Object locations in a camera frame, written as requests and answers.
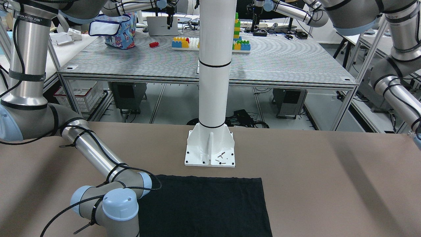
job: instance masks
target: black monitor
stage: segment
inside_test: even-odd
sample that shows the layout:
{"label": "black monitor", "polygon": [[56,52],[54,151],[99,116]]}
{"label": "black monitor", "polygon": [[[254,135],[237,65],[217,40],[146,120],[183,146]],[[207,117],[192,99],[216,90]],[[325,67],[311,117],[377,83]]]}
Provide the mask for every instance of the black monitor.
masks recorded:
{"label": "black monitor", "polygon": [[[250,5],[252,3],[253,3],[253,0],[237,0],[236,12],[238,12],[238,19],[249,19],[249,20],[253,19],[253,12],[248,12],[247,10],[247,5]],[[295,2],[291,2],[289,4],[303,9],[305,2],[303,0],[298,0]],[[286,17],[288,16],[282,15],[274,11],[265,11],[265,10],[263,10],[263,13],[260,15],[261,20],[270,20],[270,19],[286,18]]]}

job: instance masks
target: white plastic basket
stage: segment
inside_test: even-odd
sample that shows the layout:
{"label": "white plastic basket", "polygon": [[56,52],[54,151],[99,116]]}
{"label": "white plastic basket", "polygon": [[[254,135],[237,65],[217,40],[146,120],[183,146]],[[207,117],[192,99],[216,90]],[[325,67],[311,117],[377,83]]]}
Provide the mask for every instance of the white plastic basket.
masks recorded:
{"label": "white plastic basket", "polygon": [[[73,93],[82,112],[91,111],[95,103],[104,93],[104,89],[101,87],[102,83],[96,81],[73,80],[70,84],[72,85]],[[59,87],[53,96],[58,100],[59,104],[70,108],[70,103],[63,87]]]}

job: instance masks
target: silver laptop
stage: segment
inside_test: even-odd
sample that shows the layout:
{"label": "silver laptop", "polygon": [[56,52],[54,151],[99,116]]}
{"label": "silver laptop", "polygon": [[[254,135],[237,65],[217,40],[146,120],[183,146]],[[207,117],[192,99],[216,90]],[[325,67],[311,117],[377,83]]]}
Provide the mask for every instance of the silver laptop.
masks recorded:
{"label": "silver laptop", "polygon": [[148,16],[146,18],[148,23],[148,32],[150,36],[156,35],[178,35],[179,29],[177,25],[177,17],[174,17],[173,25],[168,30],[166,16]]}

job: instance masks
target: black fabric mat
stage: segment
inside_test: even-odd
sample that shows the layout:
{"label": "black fabric mat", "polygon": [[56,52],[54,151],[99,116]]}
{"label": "black fabric mat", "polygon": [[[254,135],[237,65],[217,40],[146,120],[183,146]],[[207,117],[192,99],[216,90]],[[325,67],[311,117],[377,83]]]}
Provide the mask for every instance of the black fabric mat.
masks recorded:
{"label": "black fabric mat", "polygon": [[261,178],[158,178],[138,200],[141,237],[272,237]]}

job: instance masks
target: brown table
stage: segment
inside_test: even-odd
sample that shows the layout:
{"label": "brown table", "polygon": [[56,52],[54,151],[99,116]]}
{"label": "brown table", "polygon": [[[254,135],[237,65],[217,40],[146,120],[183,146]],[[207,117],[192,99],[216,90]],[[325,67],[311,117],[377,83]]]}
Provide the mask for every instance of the brown table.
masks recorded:
{"label": "brown table", "polygon": [[[421,153],[406,135],[231,128],[236,168],[184,166],[191,127],[93,122],[131,166],[155,174],[262,177],[274,236],[421,236]],[[0,145],[0,236],[39,236],[83,185],[103,182],[66,142]],[[47,236],[88,223],[68,211]],[[93,226],[78,237],[105,236]]]}

